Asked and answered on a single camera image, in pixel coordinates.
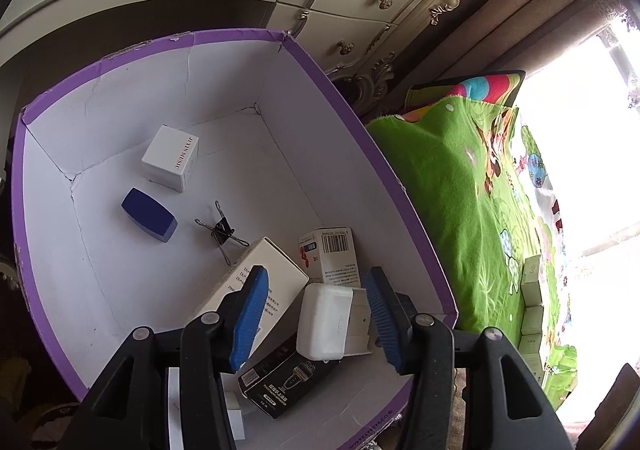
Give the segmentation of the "cartoon green tablecloth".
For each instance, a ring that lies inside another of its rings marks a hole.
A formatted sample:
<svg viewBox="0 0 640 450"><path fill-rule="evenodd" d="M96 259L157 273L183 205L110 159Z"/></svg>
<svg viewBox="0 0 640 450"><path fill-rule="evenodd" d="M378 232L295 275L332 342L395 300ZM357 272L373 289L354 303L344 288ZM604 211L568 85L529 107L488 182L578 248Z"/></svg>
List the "cartoon green tablecloth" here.
<svg viewBox="0 0 640 450"><path fill-rule="evenodd" d="M430 237L466 332L500 329L553 406L577 383L562 216L541 151L518 115L525 72L421 84L368 132ZM527 307L525 259L542 256L544 303Z"/></svg>

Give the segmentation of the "beige drape curtain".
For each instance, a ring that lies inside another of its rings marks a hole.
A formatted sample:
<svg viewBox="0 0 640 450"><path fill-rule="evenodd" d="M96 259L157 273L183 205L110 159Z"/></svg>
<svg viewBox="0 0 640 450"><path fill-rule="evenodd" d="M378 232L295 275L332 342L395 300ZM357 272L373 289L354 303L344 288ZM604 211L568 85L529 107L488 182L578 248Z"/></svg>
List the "beige drape curtain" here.
<svg viewBox="0 0 640 450"><path fill-rule="evenodd" d="M627 13L624 0L462 0L401 54L390 96L465 74L533 72Z"/></svg>

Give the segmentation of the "pale grey square box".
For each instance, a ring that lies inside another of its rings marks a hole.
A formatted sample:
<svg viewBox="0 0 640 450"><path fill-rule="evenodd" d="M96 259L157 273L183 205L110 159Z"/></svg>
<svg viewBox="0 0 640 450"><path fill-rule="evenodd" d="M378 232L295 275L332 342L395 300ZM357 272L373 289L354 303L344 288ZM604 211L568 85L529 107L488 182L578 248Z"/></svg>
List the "pale grey square box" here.
<svg viewBox="0 0 640 450"><path fill-rule="evenodd" d="M345 338L344 357L370 354L371 309L365 289L352 290L352 305L349 309L348 326Z"/></svg>

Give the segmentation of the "white rounded plastic case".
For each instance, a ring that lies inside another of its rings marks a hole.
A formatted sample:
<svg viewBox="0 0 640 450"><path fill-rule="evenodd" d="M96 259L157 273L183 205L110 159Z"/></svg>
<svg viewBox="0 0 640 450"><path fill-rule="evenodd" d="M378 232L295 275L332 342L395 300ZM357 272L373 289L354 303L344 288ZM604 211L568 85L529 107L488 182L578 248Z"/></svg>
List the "white rounded plastic case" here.
<svg viewBox="0 0 640 450"><path fill-rule="evenodd" d="M311 283L300 307L296 350L312 360L341 360L345 356L352 288Z"/></svg>

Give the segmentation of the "white red-text cube box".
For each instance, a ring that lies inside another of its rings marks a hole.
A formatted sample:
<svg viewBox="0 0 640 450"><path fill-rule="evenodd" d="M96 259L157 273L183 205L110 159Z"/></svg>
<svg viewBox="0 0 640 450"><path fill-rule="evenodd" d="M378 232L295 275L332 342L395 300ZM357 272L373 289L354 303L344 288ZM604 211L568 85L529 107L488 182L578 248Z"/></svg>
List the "white red-text cube box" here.
<svg viewBox="0 0 640 450"><path fill-rule="evenodd" d="M193 134L162 125L141 159L146 178L178 192L184 192L198 158L200 139Z"/></svg>

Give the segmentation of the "black shaver box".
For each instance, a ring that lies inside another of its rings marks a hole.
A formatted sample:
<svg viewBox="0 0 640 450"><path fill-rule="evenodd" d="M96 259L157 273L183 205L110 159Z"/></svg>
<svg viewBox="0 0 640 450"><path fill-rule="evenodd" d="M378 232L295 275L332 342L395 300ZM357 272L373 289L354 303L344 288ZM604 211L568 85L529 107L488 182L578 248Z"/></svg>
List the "black shaver box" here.
<svg viewBox="0 0 640 450"><path fill-rule="evenodd" d="M285 340L239 378L242 395L270 418L279 418L317 386L340 360L310 360L296 350L296 335Z"/></svg>

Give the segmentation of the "beige barcode carton box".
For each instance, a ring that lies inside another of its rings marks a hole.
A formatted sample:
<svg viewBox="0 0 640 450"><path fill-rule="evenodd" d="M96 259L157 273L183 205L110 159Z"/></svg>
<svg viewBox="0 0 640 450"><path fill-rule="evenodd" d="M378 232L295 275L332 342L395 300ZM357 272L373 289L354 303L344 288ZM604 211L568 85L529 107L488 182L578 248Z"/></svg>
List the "beige barcode carton box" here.
<svg viewBox="0 0 640 450"><path fill-rule="evenodd" d="M307 275L277 244L267 237L251 244L224 277L215 283L212 293L196 310L198 316L206 311L216 311L224 296L242 288L250 270L256 265L264 267L267 271L268 296L250 355L253 355L277 326L308 283Z"/></svg>

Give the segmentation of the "black binder clip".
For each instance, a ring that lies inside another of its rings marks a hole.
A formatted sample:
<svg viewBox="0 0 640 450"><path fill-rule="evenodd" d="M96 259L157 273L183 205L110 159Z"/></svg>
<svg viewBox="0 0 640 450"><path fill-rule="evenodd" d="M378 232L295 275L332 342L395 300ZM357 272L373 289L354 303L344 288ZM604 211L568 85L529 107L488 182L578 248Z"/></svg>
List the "black binder clip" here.
<svg viewBox="0 0 640 450"><path fill-rule="evenodd" d="M216 222L214 225L209 225L206 222L201 221L199 218L195 218L194 223L209 231L209 236L211 236L213 241L215 241L218 250L224 258L224 261L229 267L231 267L232 262L227 251L224 249L224 245L229 240L233 241L236 244L239 244L243 248L248 248L250 244L235 234L235 229L232 228L229 224L228 219L226 218L226 215L224 214L224 211L222 210L222 207L218 200L215 201L215 207L219 215L218 222Z"/></svg>

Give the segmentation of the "purple white cardboard bin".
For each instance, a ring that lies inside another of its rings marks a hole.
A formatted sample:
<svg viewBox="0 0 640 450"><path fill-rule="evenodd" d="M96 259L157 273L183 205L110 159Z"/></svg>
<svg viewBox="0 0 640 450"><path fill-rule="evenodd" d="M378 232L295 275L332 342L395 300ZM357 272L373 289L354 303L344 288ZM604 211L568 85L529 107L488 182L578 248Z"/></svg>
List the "purple white cardboard bin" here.
<svg viewBox="0 0 640 450"><path fill-rule="evenodd" d="M143 171L162 125L200 139L184 192ZM168 242L122 209L131 188L175 215ZM323 71L281 32L168 36L72 74L18 119L11 199L32 319L81 402L134 329L185 327L249 248L229 240L229 267L194 223L219 221L216 200L238 237L269 238L299 268L301 236L349 227L360 282L382 270L438 327L457 314L405 187ZM305 288L239 371L222 376L224 392L297 333Z"/></svg>

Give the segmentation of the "white orange dental box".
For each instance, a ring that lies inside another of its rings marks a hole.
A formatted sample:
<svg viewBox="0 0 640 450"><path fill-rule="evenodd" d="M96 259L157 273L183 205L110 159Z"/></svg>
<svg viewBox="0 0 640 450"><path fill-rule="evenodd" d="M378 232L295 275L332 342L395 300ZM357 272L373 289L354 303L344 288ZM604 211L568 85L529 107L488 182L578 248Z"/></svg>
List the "white orange dental box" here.
<svg viewBox="0 0 640 450"><path fill-rule="evenodd" d="M521 277L521 291L527 307L539 306L544 303L542 282L544 282L544 262L542 261L542 256L538 254L527 257L523 265Z"/></svg>

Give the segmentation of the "white barcode medicine box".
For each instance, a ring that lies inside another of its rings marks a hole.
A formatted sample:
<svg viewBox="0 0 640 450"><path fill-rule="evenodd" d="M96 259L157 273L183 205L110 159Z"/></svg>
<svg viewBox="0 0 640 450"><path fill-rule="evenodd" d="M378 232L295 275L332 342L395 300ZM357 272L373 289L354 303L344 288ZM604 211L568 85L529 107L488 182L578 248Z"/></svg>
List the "white barcode medicine box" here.
<svg viewBox="0 0 640 450"><path fill-rule="evenodd" d="M323 227L298 239L300 268L310 283L359 288L360 277L352 229Z"/></svg>

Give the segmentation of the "blue rounded case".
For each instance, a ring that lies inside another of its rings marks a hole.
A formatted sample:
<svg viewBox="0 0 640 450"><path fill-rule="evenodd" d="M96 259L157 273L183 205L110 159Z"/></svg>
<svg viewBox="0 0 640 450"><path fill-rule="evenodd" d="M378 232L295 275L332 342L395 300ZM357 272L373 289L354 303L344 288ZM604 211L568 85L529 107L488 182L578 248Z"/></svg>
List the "blue rounded case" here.
<svg viewBox="0 0 640 450"><path fill-rule="evenodd" d="M147 193L131 188L122 200L122 209L145 233L166 243L177 229L175 215Z"/></svg>

